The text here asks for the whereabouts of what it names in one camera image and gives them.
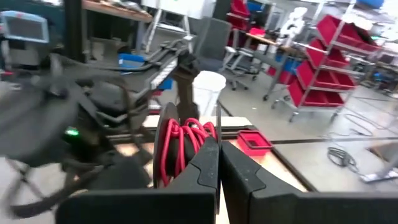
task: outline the green led light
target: green led light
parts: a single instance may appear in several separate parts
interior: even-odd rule
[[[79,131],[76,130],[76,128],[68,128],[65,131],[65,134],[69,135],[69,136],[78,136],[79,135]]]

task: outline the white bucket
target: white bucket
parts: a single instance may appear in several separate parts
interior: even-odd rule
[[[226,85],[224,76],[216,72],[201,71],[193,81],[193,101],[200,116],[211,116],[217,99]]]

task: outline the metal shelving rack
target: metal shelving rack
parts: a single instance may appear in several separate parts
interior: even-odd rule
[[[348,7],[347,7],[347,10],[346,10],[345,14],[349,14],[353,10],[355,5],[356,5],[356,0],[351,0],[348,3]],[[313,111],[335,111],[333,113],[333,116],[331,117],[331,119],[334,119],[337,115],[339,115],[340,111],[344,108],[345,103],[352,96],[355,88],[352,89],[352,90],[339,90],[339,89],[332,89],[332,88],[315,87],[314,83],[317,80],[317,77],[318,77],[318,75],[320,74],[320,72],[322,70],[329,70],[329,71],[334,71],[334,72],[338,72],[338,73],[344,73],[344,74],[347,74],[347,75],[350,75],[350,76],[351,75],[364,75],[364,73],[361,73],[361,72],[354,72],[354,71],[343,69],[343,68],[335,68],[335,67],[330,67],[330,66],[326,66],[325,65],[326,59],[327,59],[327,57],[329,56],[331,50],[334,47],[339,47],[341,49],[344,49],[344,51],[346,51],[346,52],[351,52],[351,53],[354,53],[354,54],[357,54],[357,55],[370,55],[370,54],[374,53],[374,52],[368,52],[368,51],[365,51],[365,50],[362,50],[362,49],[358,49],[358,48],[352,47],[350,45],[346,45],[346,44],[342,44],[342,43],[337,42],[336,40],[337,40],[338,36],[340,35],[344,24],[345,24],[344,21],[341,21],[339,23],[339,25],[338,25],[338,27],[336,29],[336,32],[334,33],[333,38],[332,38],[329,46],[326,48],[326,50],[320,50],[320,49],[312,48],[313,50],[317,50],[319,52],[322,52],[323,53],[323,58],[321,59],[320,65],[318,66],[318,68],[316,68],[315,73],[314,73],[309,85],[306,87],[306,89],[304,91],[304,94],[302,95],[302,97],[300,99],[300,103],[297,106],[295,106],[290,100],[287,100],[286,96],[284,96],[282,98],[279,98],[279,99],[275,100],[275,102],[272,104],[272,106],[271,106],[272,109],[275,108],[275,106],[276,106],[276,104],[278,104],[278,102],[284,102],[288,106],[290,106],[291,108],[294,109],[294,112],[292,113],[292,115],[291,115],[291,117],[289,119],[289,122],[292,122],[294,117],[297,116],[301,111],[310,111],[310,112],[313,112]],[[301,46],[301,47],[303,47],[303,48],[308,48],[308,45],[300,44],[300,43],[296,43],[296,44]],[[338,93],[347,93],[347,96],[346,96],[346,98],[344,100],[344,104],[342,106],[339,106],[339,107],[328,108],[328,107],[322,107],[322,106],[305,106],[303,104],[305,103],[305,99],[307,98],[307,96],[308,96],[308,94],[310,93],[311,90],[321,90],[321,91],[332,91],[332,92],[338,92]]]

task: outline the white robot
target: white robot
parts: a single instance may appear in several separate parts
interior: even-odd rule
[[[290,13],[289,19],[280,29],[280,34],[276,40],[278,46],[282,45],[288,47],[292,44],[295,36],[301,33],[305,25],[303,17],[307,11],[308,9],[306,7],[297,7]]]

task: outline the coiled red cable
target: coiled red cable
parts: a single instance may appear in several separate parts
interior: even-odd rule
[[[196,125],[195,128],[190,128],[190,124]],[[188,118],[183,126],[174,120],[170,119],[168,126],[166,137],[164,141],[163,151],[160,158],[160,176],[164,183],[164,186],[168,186],[170,183],[170,177],[167,176],[166,173],[166,160],[167,153],[169,151],[169,144],[172,138],[178,138],[178,153],[177,153],[177,161],[175,161],[175,173],[174,177],[177,177],[182,171],[185,169],[185,148],[184,148],[184,136],[188,135],[192,141],[193,150],[195,154],[198,153],[201,146],[205,143],[205,139],[208,136],[213,136],[217,138],[216,129],[211,122],[207,122],[204,125],[201,125],[198,120],[194,118]]]

